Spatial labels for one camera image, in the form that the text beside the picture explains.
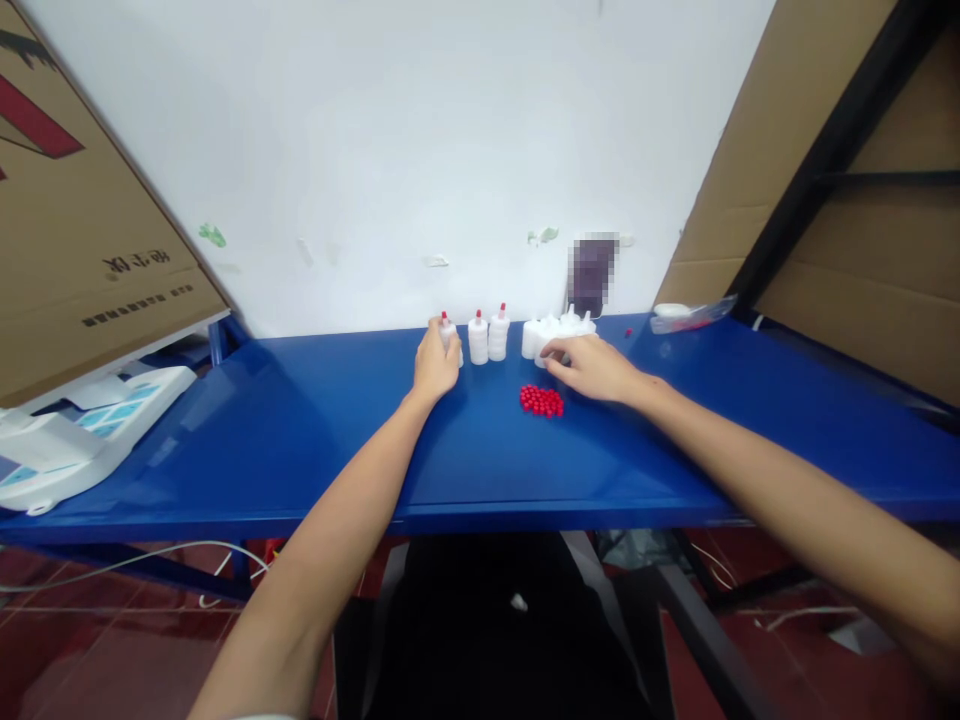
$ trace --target hand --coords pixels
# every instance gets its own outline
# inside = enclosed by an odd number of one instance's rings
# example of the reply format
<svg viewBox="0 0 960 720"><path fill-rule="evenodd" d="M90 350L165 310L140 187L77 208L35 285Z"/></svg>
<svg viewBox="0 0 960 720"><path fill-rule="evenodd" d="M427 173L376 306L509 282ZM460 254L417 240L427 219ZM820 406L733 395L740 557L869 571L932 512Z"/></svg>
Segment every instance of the hand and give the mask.
<svg viewBox="0 0 960 720"><path fill-rule="evenodd" d="M436 402L457 384L460 375L460 336L450 336L450 347L443 351L440 318L430 318L430 327L417 348L413 371L413 393Z"/></svg>
<svg viewBox="0 0 960 720"><path fill-rule="evenodd" d="M570 356L570 367L560 362ZM540 357L555 378L594 400L622 402L641 410L655 388L669 387L660 378L642 373L610 343L597 335L551 340Z"/></svg>

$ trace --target blue tabletop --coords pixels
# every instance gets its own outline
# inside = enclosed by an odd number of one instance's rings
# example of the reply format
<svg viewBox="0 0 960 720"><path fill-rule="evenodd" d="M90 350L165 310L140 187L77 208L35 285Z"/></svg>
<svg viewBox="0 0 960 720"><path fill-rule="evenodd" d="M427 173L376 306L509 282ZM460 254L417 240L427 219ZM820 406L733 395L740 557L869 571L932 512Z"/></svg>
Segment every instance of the blue tabletop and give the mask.
<svg viewBox="0 0 960 720"><path fill-rule="evenodd" d="M653 335L598 321L637 366L910 521L960 518L960 442L732 319ZM625 330L633 328L625 337ZM739 516L659 431L520 357L467 362L417 445L401 533L690 527ZM254 341L197 381L118 470L50 513L0 518L20 543L288 536L409 390L423 330ZM557 387L563 418L525 414Z"/></svg>

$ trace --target squeeze bottle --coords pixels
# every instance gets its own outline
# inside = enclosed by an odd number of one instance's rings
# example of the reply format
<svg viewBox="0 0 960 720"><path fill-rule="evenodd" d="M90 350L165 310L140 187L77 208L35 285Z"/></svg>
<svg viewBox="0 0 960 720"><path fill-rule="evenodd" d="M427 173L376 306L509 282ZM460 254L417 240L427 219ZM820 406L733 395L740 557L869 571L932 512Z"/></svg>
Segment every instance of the squeeze bottle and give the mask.
<svg viewBox="0 0 960 720"><path fill-rule="evenodd" d="M579 325L580 316L573 311L573 303L570 303L567 311L560 316L560 327L565 331L564 334L566 337L572 337L576 333L577 326Z"/></svg>
<svg viewBox="0 0 960 720"><path fill-rule="evenodd" d="M442 319L440 320L440 339L443 340L443 351L446 352L450 349L450 338L453 335L457 334L457 326L454 325L447 318L447 311L443 311ZM460 348L460 367L463 367L463 348Z"/></svg>
<svg viewBox="0 0 960 720"><path fill-rule="evenodd" d="M553 316L553 313L547 315L540 321L539 332L537 333L537 342L533 347L533 363L537 367L546 367L540 352L547 346L547 343L553 340L560 330L560 323Z"/></svg>
<svg viewBox="0 0 960 720"><path fill-rule="evenodd" d="M467 339L470 343L470 362L483 365L489 359L487 353L487 321L477 310L477 316L467 324Z"/></svg>
<svg viewBox="0 0 960 720"><path fill-rule="evenodd" d="M523 324L523 342L520 344L520 355L526 360L533 360L534 349L537 346L537 338L540 334L540 321L537 319L527 320Z"/></svg>
<svg viewBox="0 0 960 720"><path fill-rule="evenodd" d="M500 312L490 318L490 338L487 350L490 359L499 362L507 357L507 333L510 330L510 318L507 317L507 304L500 303Z"/></svg>
<svg viewBox="0 0 960 720"><path fill-rule="evenodd" d="M577 335L592 335L597 332L597 324L590 319L590 311L587 310L583 314L583 320L580 321L580 328L577 330Z"/></svg>

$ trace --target white cable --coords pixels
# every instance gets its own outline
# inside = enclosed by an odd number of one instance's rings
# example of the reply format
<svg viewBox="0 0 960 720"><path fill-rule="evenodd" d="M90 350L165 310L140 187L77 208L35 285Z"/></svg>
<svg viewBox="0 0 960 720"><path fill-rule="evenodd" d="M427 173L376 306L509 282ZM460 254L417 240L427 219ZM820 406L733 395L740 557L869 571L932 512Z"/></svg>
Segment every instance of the white cable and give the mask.
<svg viewBox="0 0 960 720"><path fill-rule="evenodd" d="M153 557L154 555L164 555L168 552L173 552L174 550L182 550L183 548L195 547L197 545L219 545L220 547L236 550L237 552L241 552L247 557L251 558L253 561L255 561L258 565L260 565L261 568L263 568L264 572L270 569L269 565L267 565L263 560L258 558L256 555L254 555L252 552L250 552L246 548L242 548L237 545L233 545L231 543L220 542L219 540L197 540L195 542L180 543L179 545L173 545L168 548L163 548L162 550L154 550L153 552L144 553L143 555L137 555L137 557L135 558L130 558L129 560L124 560L123 562L116 563L115 565L109 565L108 567L100 568L98 570L94 570L93 572L85 573L84 575L78 575L77 577L70 578L69 580L60 580L58 582L45 583L43 585L25 585L23 587L8 587L6 585L0 585L0 592L13 593L13 592L36 592L38 590L49 590L50 588L69 585L70 583L80 582L81 580L86 580L88 578L95 577L96 575L101 575L105 572L116 570L117 568L123 567L124 565L130 565L131 563L139 562L144 558Z"/></svg>
<svg viewBox="0 0 960 720"><path fill-rule="evenodd" d="M774 620L769 625L761 625L759 620L754 620L754 624L758 628L763 628L767 632L773 632L783 623L791 618L800 617L801 615L837 615L837 614L848 614L848 613L859 613L860 611L857 608L851 607L819 607L819 608L804 608L803 610L794 610L793 612L784 613L776 620Z"/></svg>
<svg viewBox="0 0 960 720"><path fill-rule="evenodd" d="M708 553L706 550L704 550L704 549L703 549L702 547L700 547L699 545L696 545L696 544L694 544L694 543L690 543L690 546L691 546L694 550L697 550L698 552L703 553L703 554L706 555L708 558L710 558L711 560L713 560L713 562L715 562L715 563L717 564L717 567L721 568L721 569L727 574L727 577L730 578L730 582L732 582L733 585L736 585L736 584L737 584L737 579L733 576L733 573L730 572L730 571L727 569L727 566L726 566L726 565L724 565L722 562L720 562L719 560L717 560L713 555L711 555L710 553ZM714 567L713 567L712 565L710 566L710 574L713 575L713 579L714 579L714 580L716 580L718 583L720 583L721 585L723 585L727 590L733 590L733 585L727 585L727 583L725 583L723 580L721 580L721 579L720 579L720 576L717 575L717 571L714 569Z"/></svg>
<svg viewBox="0 0 960 720"><path fill-rule="evenodd" d="M233 557L233 550L231 550L230 552L227 553L227 556L223 559L223 562L220 563L220 567L218 567L217 570L216 570L216 572L213 573L213 574L214 574L214 575L219 575L219 574L220 574L220 571L222 571L222 570L227 566L227 563L230 561L230 558L232 558L232 557ZM261 575L263 575L263 574L269 569L270 565L267 565L266 567L262 567L262 568L260 568L259 570L257 570L253 575L250 576L250 579L253 580L254 578L258 578L258 577L260 577ZM220 604L220 601L219 601L219 600L214 600L212 603L208 603L208 602L206 602L206 599L207 599L207 596L206 596L206 595L201 595L201 596L200 596L200 600L198 601L198 604L199 604L200 607L202 607L204 610L208 610L208 609L214 607L215 605L219 605L219 604Z"/></svg>

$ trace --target plastic bag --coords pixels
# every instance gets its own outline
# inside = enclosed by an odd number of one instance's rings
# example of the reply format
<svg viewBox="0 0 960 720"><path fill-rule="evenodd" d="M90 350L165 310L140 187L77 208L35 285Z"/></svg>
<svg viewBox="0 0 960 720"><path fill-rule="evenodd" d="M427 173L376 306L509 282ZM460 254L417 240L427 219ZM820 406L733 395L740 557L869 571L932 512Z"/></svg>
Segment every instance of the plastic bag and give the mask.
<svg viewBox="0 0 960 720"><path fill-rule="evenodd" d="M687 315L675 317L657 317L650 318L650 329L654 335L666 335L668 333L682 332L683 330L695 330L704 325L715 323L717 320L726 317L737 302L736 295L728 295L723 300L712 303L711 305L700 305L692 308Z"/></svg>

